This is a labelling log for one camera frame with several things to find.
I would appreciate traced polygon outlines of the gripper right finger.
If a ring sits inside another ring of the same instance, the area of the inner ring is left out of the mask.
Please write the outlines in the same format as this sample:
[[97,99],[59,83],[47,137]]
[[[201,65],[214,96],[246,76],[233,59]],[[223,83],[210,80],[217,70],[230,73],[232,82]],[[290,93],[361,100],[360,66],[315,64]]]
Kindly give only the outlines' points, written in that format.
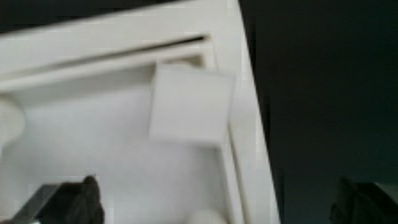
[[398,184],[340,179],[331,224],[398,224]]

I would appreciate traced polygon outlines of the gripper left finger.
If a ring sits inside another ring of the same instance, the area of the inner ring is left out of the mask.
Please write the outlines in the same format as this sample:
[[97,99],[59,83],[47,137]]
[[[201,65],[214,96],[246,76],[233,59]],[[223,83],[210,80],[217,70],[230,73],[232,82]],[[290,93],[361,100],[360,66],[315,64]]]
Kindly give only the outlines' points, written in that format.
[[27,224],[106,224],[97,178],[43,185],[27,204]]

